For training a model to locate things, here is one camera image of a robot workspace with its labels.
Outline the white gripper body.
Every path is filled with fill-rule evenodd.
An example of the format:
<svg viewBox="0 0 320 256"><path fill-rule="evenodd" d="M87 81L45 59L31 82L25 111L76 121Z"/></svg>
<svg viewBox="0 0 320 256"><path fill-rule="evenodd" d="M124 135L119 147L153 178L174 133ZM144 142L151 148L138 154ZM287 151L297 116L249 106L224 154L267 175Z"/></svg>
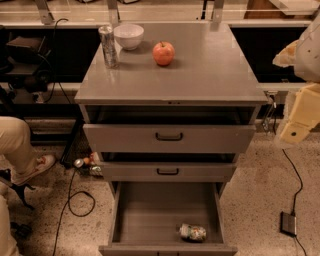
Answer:
<svg viewBox="0 0 320 256"><path fill-rule="evenodd" d="M296 93L289 120L308 130L313 129L320 122L319 83L308 83Z"/></svg>

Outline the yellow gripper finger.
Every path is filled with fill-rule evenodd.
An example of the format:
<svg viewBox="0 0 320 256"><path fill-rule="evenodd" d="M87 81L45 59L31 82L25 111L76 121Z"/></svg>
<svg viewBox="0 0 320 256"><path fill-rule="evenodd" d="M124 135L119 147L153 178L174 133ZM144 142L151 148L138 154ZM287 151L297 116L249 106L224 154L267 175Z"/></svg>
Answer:
<svg viewBox="0 0 320 256"><path fill-rule="evenodd" d="M298 41L295 40L282 49L273 59L272 64L278 67L289 67L295 64L296 47Z"/></svg>
<svg viewBox="0 0 320 256"><path fill-rule="evenodd" d="M289 144L302 142L310 133L311 128L300 123L287 122L280 133L280 139Z"/></svg>

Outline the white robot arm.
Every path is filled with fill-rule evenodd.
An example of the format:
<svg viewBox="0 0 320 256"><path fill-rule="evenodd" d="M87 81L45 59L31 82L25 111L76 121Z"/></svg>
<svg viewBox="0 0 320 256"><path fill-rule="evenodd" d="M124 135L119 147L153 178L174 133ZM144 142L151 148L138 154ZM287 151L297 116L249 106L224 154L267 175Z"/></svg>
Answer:
<svg viewBox="0 0 320 256"><path fill-rule="evenodd" d="M286 96L284 119L275 138L275 143L286 149L302 142L320 123L320 15L298 40L274 57L272 64L292 66L294 74L306 82L297 92L289 92Z"/></svg>

